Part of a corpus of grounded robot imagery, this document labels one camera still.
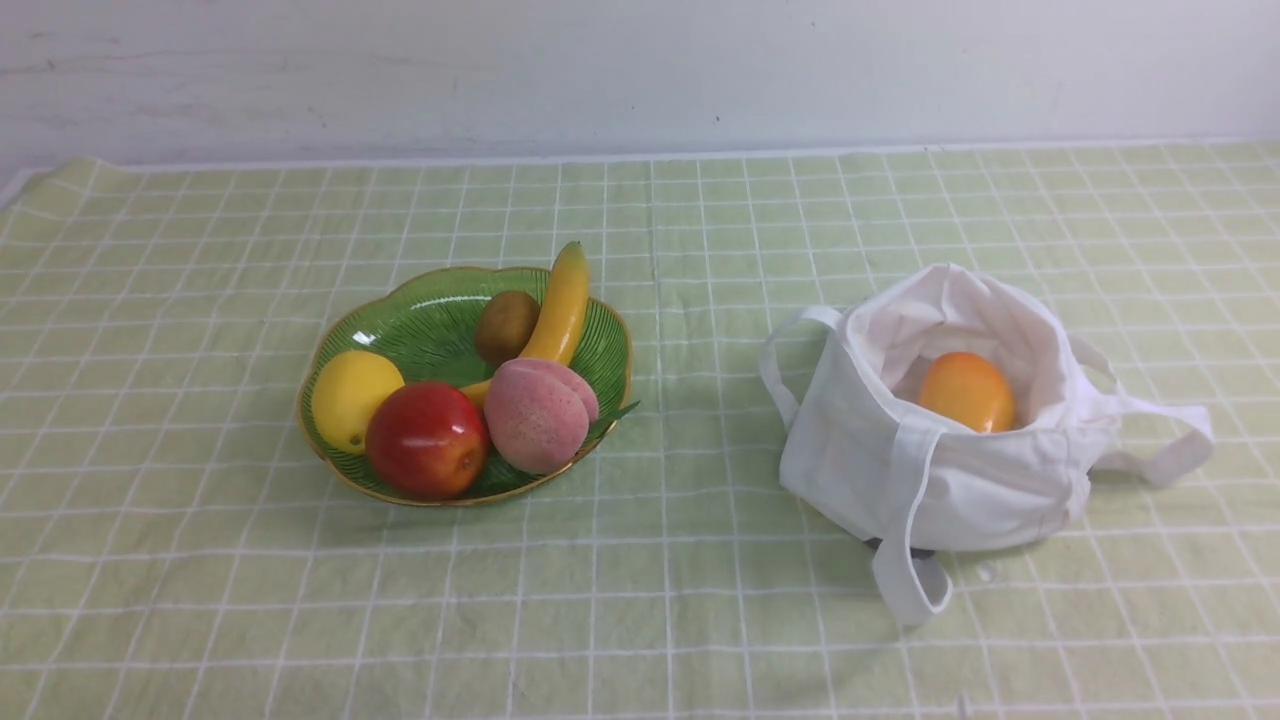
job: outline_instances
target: apple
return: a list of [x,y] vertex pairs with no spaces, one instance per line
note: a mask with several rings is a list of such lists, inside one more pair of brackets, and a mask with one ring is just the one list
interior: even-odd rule
[[408,383],[387,396],[369,421],[366,455],[387,484],[416,500],[452,500],[480,477],[489,430],[461,389]]

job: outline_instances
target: tablecloth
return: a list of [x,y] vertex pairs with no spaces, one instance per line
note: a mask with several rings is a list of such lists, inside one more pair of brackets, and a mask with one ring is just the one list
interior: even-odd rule
[[[0,703],[15,719],[1280,717],[1280,145],[239,169],[81,159],[0,215]],[[488,507],[398,507],[294,424],[326,325],[581,241],[640,406]],[[933,261],[1023,287],[1130,392],[1206,405],[1179,486],[945,557],[902,632],[778,484],[794,309]],[[803,391],[822,336],[782,360]],[[1139,451],[1166,437],[1132,423]]]

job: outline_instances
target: white wall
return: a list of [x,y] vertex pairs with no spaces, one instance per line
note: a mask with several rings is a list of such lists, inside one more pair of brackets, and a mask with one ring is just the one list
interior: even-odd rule
[[1280,133],[1277,0],[4,5],[0,170]]

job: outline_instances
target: yellow banana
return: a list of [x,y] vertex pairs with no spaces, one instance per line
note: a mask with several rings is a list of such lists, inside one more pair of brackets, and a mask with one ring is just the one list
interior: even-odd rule
[[[582,243],[570,242],[556,256],[538,323],[520,357],[540,357],[562,365],[568,365],[573,360],[586,327],[590,284],[591,268],[586,263]],[[484,401],[489,396],[489,380],[470,384],[462,388],[462,393],[472,405],[484,409]]]

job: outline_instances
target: white cloth bag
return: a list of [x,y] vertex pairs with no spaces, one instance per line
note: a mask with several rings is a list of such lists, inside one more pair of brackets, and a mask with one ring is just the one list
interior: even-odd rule
[[[774,345],[801,320],[831,332],[797,404]],[[918,383],[929,361],[951,351],[1004,370],[1018,429],[977,433],[909,400],[913,377]],[[882,598],[900,624],[923,624],[947,606],[951,579],[936,557],[913,560],[913,547],[1027,544],[1080,519],[1092,468],[1167,486],[1212,456],[1204,407],[1152,405],[1119,382],[1102,392],[1084,368],[1115,380],[1106,357],[1034,297],[952,264],[927,266],[847,311],[804,307],[760,354],[760,377],[787,428],[781,483],[859,539],[879,538],[872,569]],[[1190,429],[1143,460],[1110,450],[1128,414]]]

